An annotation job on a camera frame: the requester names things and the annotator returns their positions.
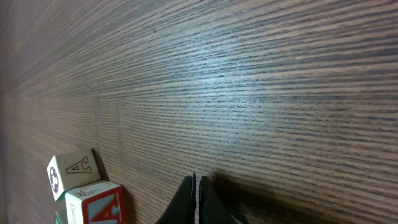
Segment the soccer ball wooden block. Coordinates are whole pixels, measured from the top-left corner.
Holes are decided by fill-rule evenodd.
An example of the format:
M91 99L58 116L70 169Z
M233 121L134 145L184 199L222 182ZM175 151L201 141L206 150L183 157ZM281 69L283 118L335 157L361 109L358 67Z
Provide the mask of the soccer ball wooden block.
M53 199L64 199L67 191L101 179L92 149L54 155L48 166Z

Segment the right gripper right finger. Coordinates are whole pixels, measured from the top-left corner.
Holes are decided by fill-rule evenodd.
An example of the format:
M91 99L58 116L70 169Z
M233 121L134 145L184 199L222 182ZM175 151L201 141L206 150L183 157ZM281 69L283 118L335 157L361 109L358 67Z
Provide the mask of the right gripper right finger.
M199 186L199 224L244 224L239 198L202 176Z

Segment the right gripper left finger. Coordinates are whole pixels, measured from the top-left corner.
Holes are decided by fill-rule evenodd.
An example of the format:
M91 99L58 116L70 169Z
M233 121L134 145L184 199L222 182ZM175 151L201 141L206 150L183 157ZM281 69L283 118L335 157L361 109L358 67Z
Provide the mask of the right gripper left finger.
M194 224L196 206L196 175L193 173L184 177L156 224Z

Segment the wooden block red sides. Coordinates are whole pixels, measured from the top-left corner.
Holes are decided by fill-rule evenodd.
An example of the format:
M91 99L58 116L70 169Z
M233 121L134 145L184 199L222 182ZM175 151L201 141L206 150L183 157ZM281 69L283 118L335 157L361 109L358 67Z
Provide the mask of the wooden block red sides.
M101 180L65 194L69 224L125 224L123 187Z

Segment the green letter A block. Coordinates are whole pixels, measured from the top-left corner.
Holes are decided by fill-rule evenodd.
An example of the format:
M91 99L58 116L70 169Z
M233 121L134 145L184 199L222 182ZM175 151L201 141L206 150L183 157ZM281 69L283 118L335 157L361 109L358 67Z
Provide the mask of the green letter A block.
M55 212L54 224L68 224L66 208Z

